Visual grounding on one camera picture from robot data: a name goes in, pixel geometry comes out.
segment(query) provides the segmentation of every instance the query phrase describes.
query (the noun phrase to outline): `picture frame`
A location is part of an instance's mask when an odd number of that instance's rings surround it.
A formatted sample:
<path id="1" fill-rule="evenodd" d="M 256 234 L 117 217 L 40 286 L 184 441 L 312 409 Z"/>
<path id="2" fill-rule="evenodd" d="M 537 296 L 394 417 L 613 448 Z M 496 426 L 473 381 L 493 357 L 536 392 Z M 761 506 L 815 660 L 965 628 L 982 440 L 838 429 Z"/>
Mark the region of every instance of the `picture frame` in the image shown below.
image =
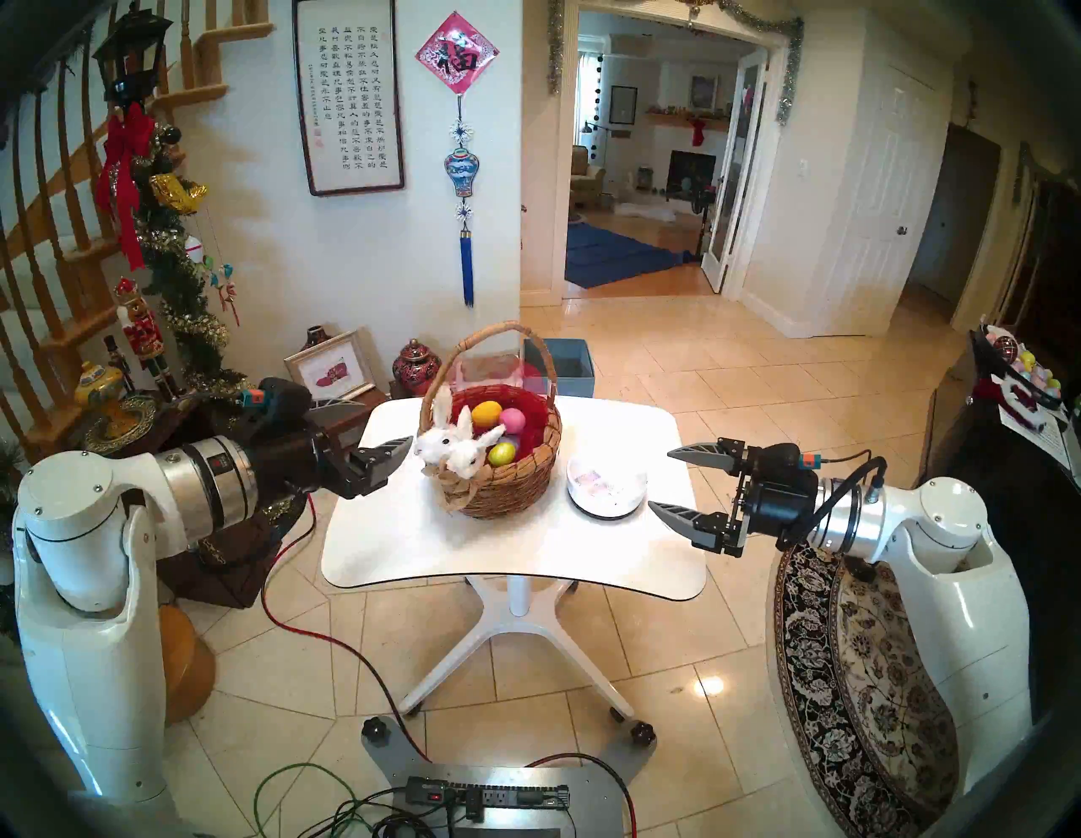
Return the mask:
<path id="1" fill-rule="evenodd" d="M 290 378 L 308 388 L 312 399 L 349 400 L 375 387 L 357 330 L 291 355 L 285 369 Z"/>
<path id="2" fill-rule="evenodd" d="M 395 0 L 293 0 L 293 58 L 308 191 L 404 189 Z"/>
<path id="3" fill-rule="evenodd" d="M 609 93 L 609 123 L 633 125 L 638 109 L 638 88 L 613 84 Z"/>
<path id="4" fill-rule="evenodd" d="M 716 76 L 692 76 L 689 107 L 691 110 L 712 110 L 717 101 Z"/>

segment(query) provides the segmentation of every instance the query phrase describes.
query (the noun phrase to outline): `blue tassel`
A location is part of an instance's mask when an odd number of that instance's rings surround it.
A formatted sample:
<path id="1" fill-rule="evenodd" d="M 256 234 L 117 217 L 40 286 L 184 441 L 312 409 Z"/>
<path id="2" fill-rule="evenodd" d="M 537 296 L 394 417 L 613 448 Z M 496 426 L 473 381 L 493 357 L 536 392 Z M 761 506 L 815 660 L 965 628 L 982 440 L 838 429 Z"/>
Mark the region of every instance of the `blue tassel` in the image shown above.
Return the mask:
<path id="1" fill-rule="evenodd" d="M 462 247 L 462 293 L 466 305 L 472 308 L 472 234 L 463 228 L 458 243 Z"/>

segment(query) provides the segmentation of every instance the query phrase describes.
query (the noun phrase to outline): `white bunny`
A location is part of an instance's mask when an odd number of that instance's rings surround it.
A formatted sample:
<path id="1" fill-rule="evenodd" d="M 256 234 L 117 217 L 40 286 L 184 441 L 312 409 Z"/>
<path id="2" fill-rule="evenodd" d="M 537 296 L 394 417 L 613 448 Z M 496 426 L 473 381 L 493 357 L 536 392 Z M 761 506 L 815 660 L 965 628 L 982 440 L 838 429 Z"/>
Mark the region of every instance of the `white bunny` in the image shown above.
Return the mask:
<path id="1" fill-rule="evenodd" d="M 462 437 L 458 429 L 451 424 L 451 388 L 445 384 L 436 393 L 436 398 L 431 403 L 432 426 L 416 438 L 413 452 L 421 460 L 431 466 L 438 466 L 451 453 L 451 444 Z M 469 408 L 463 408 L 462 412 L 469 415 Z"/>
<path id="2" fill-rule="evenodd" d="M 463 407 L 458 414 L 457 440 L 451 443 L 451 453 L 446 458 L 446 467 L 463 480 L 472 480 L 484 465 L 484 452 L 499 441 L 506 431 L 503 425 L 496 425 L 480 439 L 472 438 L 472 414 L 469 407 Z"/>

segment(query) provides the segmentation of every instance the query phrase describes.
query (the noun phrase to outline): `blue rug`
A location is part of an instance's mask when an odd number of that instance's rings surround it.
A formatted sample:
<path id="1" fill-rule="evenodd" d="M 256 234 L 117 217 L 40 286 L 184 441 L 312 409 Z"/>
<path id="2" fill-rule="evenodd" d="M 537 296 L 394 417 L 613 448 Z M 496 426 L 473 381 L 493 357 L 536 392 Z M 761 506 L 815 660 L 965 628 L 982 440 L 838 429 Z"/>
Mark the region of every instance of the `blue rug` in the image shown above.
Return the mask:
<path id="1" fill-rule="evenodd" d="M 566 227 L 566 279 L 580 288 L 667 270 L 689 257 L 688 251 L 673 253 L 585 223 Z"/>

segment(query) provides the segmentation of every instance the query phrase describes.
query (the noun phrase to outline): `plastic container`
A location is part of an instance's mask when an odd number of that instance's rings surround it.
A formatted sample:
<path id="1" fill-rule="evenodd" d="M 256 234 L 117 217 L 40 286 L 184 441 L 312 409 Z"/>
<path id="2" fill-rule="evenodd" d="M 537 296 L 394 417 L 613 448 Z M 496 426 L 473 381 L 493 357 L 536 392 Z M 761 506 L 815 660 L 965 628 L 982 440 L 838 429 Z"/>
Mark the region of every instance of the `plastic container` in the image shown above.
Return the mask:
<path id="1" fill-rule="evenodd" d="M 544 340 L 551 353 L 551 358 L 556 362 L 556 393 L 560 396 L 583 396 L 587 399 L 593 397 L 593 359 L 589 355 L 589 347 L 579 337 L 546 337 Z M 522 358 L 525 363 L 537 370 L 544 369 L 540 354 L 531 343 L 526 343 L 522 350 Z M 546 394 L 548 391 L 548 378 L 542 376 L 528 377 L 524 388 L 530 393 Z"/>

